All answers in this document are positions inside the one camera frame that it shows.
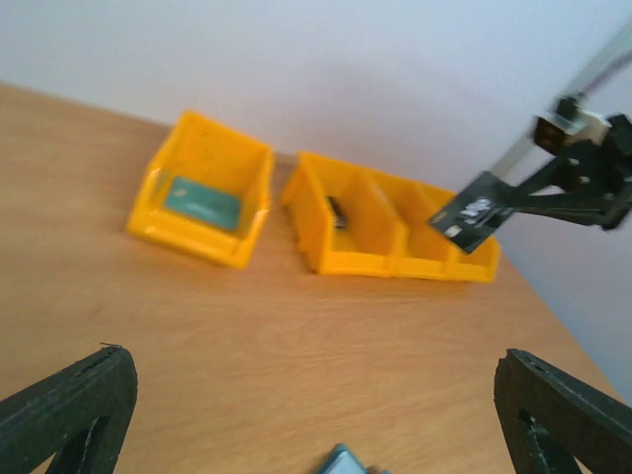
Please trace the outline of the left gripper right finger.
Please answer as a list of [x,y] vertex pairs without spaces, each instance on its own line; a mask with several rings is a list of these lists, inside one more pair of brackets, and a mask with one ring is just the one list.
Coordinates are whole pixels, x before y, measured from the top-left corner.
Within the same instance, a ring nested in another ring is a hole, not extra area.
[[515,472],[631,471],[631,408],[532,353],[499,360],[494,402]]

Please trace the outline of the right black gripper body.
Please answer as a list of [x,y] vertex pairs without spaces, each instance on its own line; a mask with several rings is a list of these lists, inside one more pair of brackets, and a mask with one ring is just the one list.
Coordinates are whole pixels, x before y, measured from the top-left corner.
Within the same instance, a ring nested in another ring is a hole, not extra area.
[[565,221],[617,227],[631,212],[631,120],[618,114],[608,121],[610,129],[601,144],[579,140],[559,155]]

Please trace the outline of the blue card holder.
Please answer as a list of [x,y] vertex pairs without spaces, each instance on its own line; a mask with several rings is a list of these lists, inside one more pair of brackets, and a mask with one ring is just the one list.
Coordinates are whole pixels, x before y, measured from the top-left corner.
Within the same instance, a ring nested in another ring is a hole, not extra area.
[[365,466],[344,443],[337,443],[316,470],[317,474],[387,474],[379,466]]

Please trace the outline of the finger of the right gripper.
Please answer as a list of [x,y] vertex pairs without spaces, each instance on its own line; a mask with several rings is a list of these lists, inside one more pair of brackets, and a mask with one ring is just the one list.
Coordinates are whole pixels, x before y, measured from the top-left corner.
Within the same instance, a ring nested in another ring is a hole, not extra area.
[[555,157],[515,186],[513,194],[532,195],[547,188],[555,188],[558,191],[566,192],[567,186],[563,184],[563,174],[567,168],[567,159]]
[[539,215],[583,226],[613,230],[620,225],[620,206],[604,197],[547,195],[516,197],[508,204],[514,212]]

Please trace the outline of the black VIP credit card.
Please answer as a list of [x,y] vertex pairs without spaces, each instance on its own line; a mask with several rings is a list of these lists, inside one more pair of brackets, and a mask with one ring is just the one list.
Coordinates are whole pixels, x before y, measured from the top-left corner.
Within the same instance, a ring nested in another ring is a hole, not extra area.
[[478,175],[428,221],[441,237],[472,254],[514,213],[514,187],[490,172]]

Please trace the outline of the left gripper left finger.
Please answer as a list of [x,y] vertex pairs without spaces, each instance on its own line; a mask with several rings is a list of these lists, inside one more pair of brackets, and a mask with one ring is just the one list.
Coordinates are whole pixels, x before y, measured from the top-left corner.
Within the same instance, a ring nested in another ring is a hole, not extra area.
[[1,401],[1,471],[112,473],[137,401],[133,357],[107,346]]

